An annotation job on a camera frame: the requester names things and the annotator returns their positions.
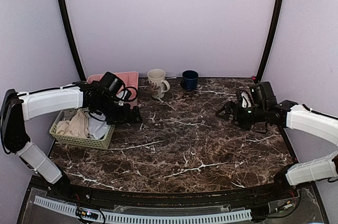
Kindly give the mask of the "beige boxer underwear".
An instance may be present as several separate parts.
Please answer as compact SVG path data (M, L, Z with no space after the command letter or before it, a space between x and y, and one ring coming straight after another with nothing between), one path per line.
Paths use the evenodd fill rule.
M88 118L82 109L78 109L77 113L70 120L62 120L57 123L56 134L87 138L88 131Z

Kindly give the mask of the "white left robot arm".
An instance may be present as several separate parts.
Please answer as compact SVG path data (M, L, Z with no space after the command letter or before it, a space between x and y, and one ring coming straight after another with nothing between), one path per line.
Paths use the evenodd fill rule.
M75 82L34 92L6 92L1 107L1 143L6 154L17 154L36 173L54 185L63 201L74 197L67 175L40 150L26 133L25 122L65 109L87 108L103 114L108 125L138 124L142 117L138 106L128 100L130 88L119 83Z

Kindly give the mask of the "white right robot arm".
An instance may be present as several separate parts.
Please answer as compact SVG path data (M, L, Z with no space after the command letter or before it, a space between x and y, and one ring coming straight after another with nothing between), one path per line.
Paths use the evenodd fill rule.
M334 116L289 100L278 103L272 91L252 88L249 92L238 91L236 95L237 101L226 102L216 112L217 117L232 119L232 123L243 130L251 130L256 123L265 123L306 132L337 145L337 118ZM285 167L276 174L269 194L280 200L290 191L290 186L332 178L337 179L337 151Z

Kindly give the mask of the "pink divided organizer tray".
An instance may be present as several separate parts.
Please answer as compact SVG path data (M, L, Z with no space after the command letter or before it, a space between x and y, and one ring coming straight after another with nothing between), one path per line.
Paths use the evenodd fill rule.
M113 72L118 78L120 78L126 85L126 87L134 87L138 90L138 79L139 79L139 73L136 71L131 72ZM87 83L92 83L93 81L99 81L104 74L93 74L87 78ZM131 91L132 95L130 99L133 99L136 97L136 92L134 89L128 89ZM137 98L133 102L129 102L131 109L134 106L138 105Z

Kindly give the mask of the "cream floral mug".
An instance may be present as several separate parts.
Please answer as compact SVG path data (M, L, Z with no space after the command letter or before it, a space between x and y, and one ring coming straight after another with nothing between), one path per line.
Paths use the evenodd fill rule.
M166 80L166 72L162 69L152 69L147 73L151 95L154 99L162 99L171 89Z

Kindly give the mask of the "white cloth in basket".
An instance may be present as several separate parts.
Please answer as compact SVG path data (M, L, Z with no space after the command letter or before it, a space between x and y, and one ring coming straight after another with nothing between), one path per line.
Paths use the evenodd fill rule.
M94 139L102 139L108 132L109 127L106 122L101 122L94 118L89 118L88 120L89 135Z

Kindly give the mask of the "green plastic laundry basket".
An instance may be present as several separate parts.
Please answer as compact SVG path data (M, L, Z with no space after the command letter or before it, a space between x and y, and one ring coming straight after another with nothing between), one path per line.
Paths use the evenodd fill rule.
M59 143L106 150L115 126L95 120L83 109L68 109L58 113L49 133Z

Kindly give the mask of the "dark blue mug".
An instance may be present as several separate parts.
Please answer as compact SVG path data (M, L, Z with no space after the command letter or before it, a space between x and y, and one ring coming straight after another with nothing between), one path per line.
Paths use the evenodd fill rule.
M193 91L197 88L199 74L193 70L186 70L182 73L181 87L187 91Z

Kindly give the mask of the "right black frame post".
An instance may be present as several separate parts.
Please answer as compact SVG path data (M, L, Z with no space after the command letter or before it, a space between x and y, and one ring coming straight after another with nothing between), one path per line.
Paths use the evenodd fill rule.
M270 27L269 27L265 47L264 47L264 50L263 50L263 53L262 53L262 57L261 57L261 60L260 60L258 71L256 73L255 79L253 79L253 81L255 83L261 82L262 77L264 75L264 72L265 72L265 69L266 69L266 66L267 66L267 63L268 63L268 59L269 59L269 56L270 56L270 53L271 53L271 49L272 49L272 46L273 46L275 34L276 34L276 31L277 31L277 26L278 26L278 21L279 21L282 3L283 3L283 0L275 0L273 14L272 14L272 17L271 17L271 22L270 22Z

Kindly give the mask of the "black frame post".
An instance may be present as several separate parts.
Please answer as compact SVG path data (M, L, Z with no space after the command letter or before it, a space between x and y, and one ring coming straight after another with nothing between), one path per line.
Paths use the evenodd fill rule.
M277 26L278 26L278 21L279 21L282 3L283 3L283 0L275 0L273 14L272 14L272 17L271 17L271 22L270 22L270 27L269 27L265 47L264 47L264 50L263 50L263 53L262 53L262 57L261 57L261 60L260 60L258 71L256 73L255 79L253 79L253 81L255 83L261 82L262 77L264 75L264 72L265 72L265 69L266 69L266 66L267 66L267 63L268 63L268 59L269 59L269 56L270 56L270 53L271 53L271 49L272 49L272 46L273 46L275 34L276 34L276 31L277 31Z
M73 59L78 77L80 80L84 81L86 80L86 75L85 75L81 60L80 60L80 56L77 50L75 39L73 36L73 31L72 31L72 27L71 27L71 23L69 19L66 1L58 0L58 4L59 4L59 10L60 10L60 14L61 14L62 22L63 22L64 31L67 37L69 49L72 55L72 59Z

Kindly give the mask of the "left black frame post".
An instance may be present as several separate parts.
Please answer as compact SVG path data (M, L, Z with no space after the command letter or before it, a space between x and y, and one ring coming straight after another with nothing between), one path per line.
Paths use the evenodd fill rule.
M63 22L64 31L67 37L69 49L72 55L72 59L73 59L78 77L80 80L84 81L86 80L86 75L85 75L81 60L80 60L80 56L77 50L75 39L73 36L73 31L72 31L72 27L71 27L71 23L69 19L66 1L58 0L58 4L59 4L59 10L60 10L60 14L61 14L62 22Z

